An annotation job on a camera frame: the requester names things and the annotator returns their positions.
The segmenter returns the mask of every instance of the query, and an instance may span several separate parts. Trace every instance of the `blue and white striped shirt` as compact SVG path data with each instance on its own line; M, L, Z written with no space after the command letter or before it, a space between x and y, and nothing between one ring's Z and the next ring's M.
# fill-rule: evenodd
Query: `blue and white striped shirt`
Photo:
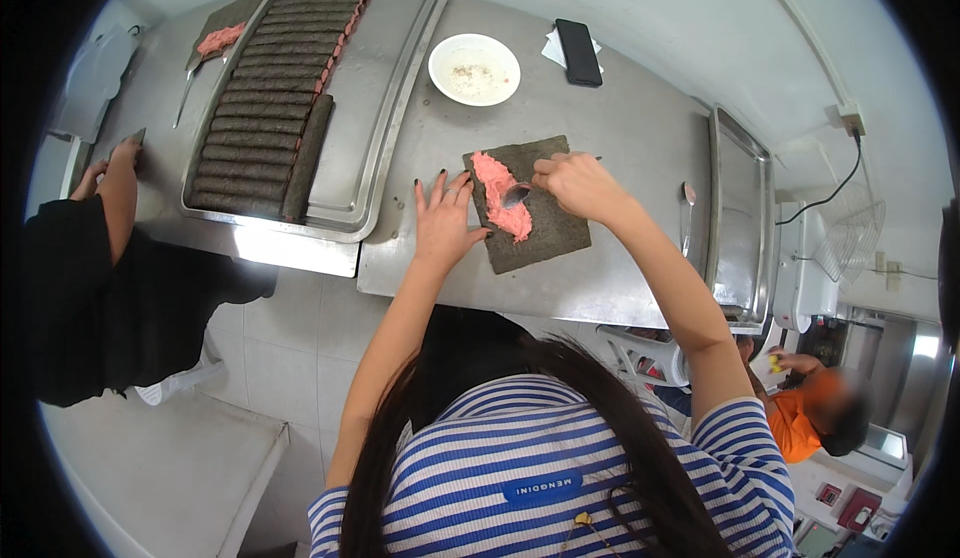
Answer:
M685 441L653 403L644 407L738 556L790 556L793 489L762 404L741 397L711 410ZM607 507L626 482L623 448L587 400L557 379L517 374L458 397L399 449L383 512L387 548L401 556L643 555ZM347 487L324 492L307 516L313 556L335 556ZM642 506L613 495L642 530Z

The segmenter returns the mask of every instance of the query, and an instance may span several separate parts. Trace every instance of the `white bowl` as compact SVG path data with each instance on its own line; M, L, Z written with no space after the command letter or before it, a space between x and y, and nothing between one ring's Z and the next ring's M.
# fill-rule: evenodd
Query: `white bowl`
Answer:
M441 41L427 62L430 80L454 102L495 106L521 84L521 65L507 46L483 35L456 35Z

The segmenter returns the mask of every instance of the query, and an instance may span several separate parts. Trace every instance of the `necklace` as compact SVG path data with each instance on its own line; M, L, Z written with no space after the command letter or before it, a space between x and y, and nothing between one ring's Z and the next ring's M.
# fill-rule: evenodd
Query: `necklace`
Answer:
M573 524L570 525L570 530L566 532L566 534L567 534L566 536L567 536L567 537L566 537L565 540L563 540L564 542L563 542L563 543L560 545L560 547L559 547L559 548L560 548L560 549L559 549L560 552L557 554L557 558L563 558L563 556L564 556L563 553L564 553L565 551L567 551L567 549L566 549L566 548L567 548L567 547L566 547L566 546L567 546L567 542L570 540L570 536L573 535L573 529L577 528L577 526L588 526L588 527L590 527L590 529L593 531L594 535L596 535L597 537L599 537L600 540L604 542L604 545L606 545L606 548L607 548L609 551L613 552L614 555L616 556L616 558L620 558L620 554L618 554L618 553L616 552L616 550L613 549L614 547L613 547L612 545L610 545L609 541L607 541L606 539L604 539L604 536L603 536L603 535L600 535L600 532L596 530L596 527L594 527L594 525L593 525L593 524L594 524L594 523L593 523L593 522L594 522L594 519L593 519L593 517L590 516L590 515L591 515L591 514L590 514L589 512L581 512L581 513L578 514L577 516L574 516L574 518L573 518Z

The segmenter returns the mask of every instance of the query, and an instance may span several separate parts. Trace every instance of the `logo patch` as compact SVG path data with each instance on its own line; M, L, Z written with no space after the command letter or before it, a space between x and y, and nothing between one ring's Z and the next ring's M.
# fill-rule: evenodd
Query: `logo patch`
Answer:
M503 484L503 496L511 504L547 505L568 499L578 492L584 477L577 468L514 479Z

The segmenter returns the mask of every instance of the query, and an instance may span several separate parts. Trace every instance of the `hand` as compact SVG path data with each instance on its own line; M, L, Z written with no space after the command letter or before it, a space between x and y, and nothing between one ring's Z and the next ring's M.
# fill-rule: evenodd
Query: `hand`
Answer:
M534 170L534 185L553 194L559 207L602 225L608 225L631 199L590 154L554 154L534 162Z
M97 192L97 177L105 173L108 166L110 166L110 164L104 161L90 164L87 170L83 172L84 176L80 179L79 185L77 185L77 188L70 194L70 199L78 202L92 198L93 194Z
M786 349L780 346L770 348L767 353L777 356L777 366L782 369L793 369L800 374L812 374L824 368L822 362L816 357L806 353L787 353Z
M750 356L754 353L753 339L753 337L743 337L738 339L736 342L736 348L740 352L740 359L743 360L744 366L747 366L750 363Z
M122 162L122 161L128 160L131 163L130 164L131 166L137 166L136 156L140 152L140 146L133 139L134 138L132 136L127 137L126 139L121 141L119 145L113 148L113 152L110 154L111 156L110 161Z
M446 276L473 245L486 237L489 228L467 231L467 207L474 183L470 171L463 171L446 190L447 171L442 170L434 181L430 204L426 204L424 184L414 181L416 199L416 252L414 261L425 263Z

